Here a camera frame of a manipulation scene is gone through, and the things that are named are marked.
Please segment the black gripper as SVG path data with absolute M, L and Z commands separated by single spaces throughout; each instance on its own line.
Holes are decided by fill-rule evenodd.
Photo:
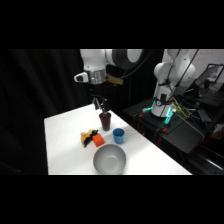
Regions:
M 94 104 L 95 109 L 98 110 L 102 108 L 102 112 L 107 113 L 110 110 L 109 100 L 106 98 L 102 98 L 101 106 L 100 106 L 99 100 L 97 98 L 97 97 L 105 96 L 106 84 L 105 83 L 96 84 L 96 85 L 90 84 L 89 88 L 90 88 L 90 93 L 93 96 L 92 103 Z

